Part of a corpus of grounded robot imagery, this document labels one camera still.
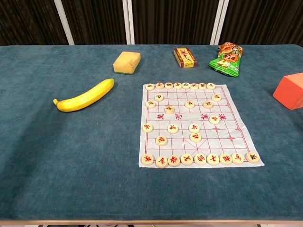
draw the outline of banana stem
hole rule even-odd
[[[53,100],[53,103],[54,103],[55,105],[57,105],[58,100],[55,98],[55,99]]]

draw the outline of yellow sponge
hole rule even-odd
[[[140,53],[123,51],[113,64],[115,73],[133,74],[140,59]]]

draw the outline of xiangqi board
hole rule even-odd
[[[195,85],[143,85],[139,167],[263,166],[227,86]]]

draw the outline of red box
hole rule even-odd
[[[273,97],[290,110],[303,107],[303,72],[284,76]]]

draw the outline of sponge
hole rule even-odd
[[[290,110],[303,107],[303,72],[284,76],[274,94]]]
[[[141,60],[140,53],[123,51],[113,64],[115,73],[133,74]]]

